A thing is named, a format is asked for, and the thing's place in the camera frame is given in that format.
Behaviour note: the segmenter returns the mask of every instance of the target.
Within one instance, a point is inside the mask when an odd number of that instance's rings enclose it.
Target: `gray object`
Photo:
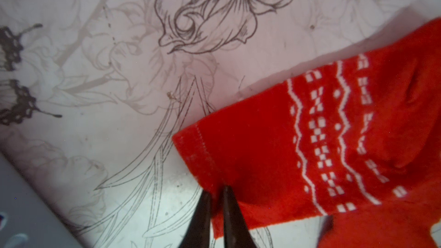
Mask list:
[[[0,154],[0,248],[81,248]]]

